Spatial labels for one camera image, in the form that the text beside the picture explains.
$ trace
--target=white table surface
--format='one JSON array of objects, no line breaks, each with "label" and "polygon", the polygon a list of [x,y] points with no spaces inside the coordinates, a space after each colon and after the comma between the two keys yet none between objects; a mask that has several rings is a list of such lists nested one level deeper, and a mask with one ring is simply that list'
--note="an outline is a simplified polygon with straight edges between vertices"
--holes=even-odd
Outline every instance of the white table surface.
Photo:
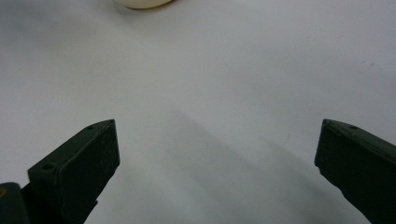
[{"label": "white table surface", "polygon": [[0,182],[117,122],[86,223],[368,223],[314,166],[323,119],[396,144],[394,0],[0,0]]}]

